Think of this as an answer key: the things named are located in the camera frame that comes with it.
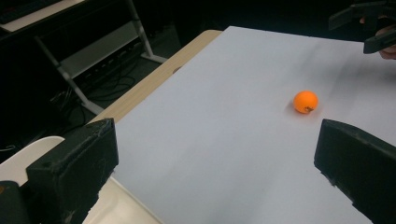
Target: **dark floor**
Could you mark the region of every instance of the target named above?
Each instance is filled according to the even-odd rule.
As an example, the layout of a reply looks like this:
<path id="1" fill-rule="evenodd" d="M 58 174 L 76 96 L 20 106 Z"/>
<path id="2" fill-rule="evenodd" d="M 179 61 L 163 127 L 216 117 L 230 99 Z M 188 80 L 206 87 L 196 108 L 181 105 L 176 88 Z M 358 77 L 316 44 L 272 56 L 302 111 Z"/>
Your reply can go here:
<path id="1" fill-rule="evenodd" d="M 153 53 L 164 58 L 170 58 L 181 49 L 173 24 L 163 27 L 148 40 Z M 84 76 L 78 77 L 76 82 L 91 101 L 106 108 L 160 65 L 140 57 L 143 51 L 142 44 L 137 42 L 117 55 L 111 63 L 107 63 L 106 67 L 98 69 L 100 71 L 93 69 Z M 80 105 L 71 89 L 63 92 L 53 101 L 62 109 L 69 122 L 60 129 L 60 136 L 67 136 L 95 117 L 92 112 Z"/>

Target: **white table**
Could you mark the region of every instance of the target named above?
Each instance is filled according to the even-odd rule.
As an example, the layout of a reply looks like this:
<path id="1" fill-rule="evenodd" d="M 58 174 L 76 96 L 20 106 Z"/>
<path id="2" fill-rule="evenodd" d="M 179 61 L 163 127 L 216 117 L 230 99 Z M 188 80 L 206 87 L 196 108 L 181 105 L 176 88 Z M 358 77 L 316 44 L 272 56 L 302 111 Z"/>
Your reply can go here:
<path id="1" fill-rule="evenodd" d="M 371 223 L 313 163 L 322 119 L 396 145 L 396 62 L 362 47 L 228 28 L 116 124 L 115 178 L 168 224 Z"/>

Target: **orange ball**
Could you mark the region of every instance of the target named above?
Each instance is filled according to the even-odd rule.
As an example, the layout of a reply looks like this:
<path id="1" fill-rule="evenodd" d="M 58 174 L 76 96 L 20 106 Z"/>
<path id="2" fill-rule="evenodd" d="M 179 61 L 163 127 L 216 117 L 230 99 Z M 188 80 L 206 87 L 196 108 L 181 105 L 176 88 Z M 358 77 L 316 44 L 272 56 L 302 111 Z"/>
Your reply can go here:
<path id="1" fill-rule="evenodd" d="M 300 91 L 294 96 L 294 108 L 303 114 L 308 114 L 317 108 L 319 99 L 312 91 Z"/>

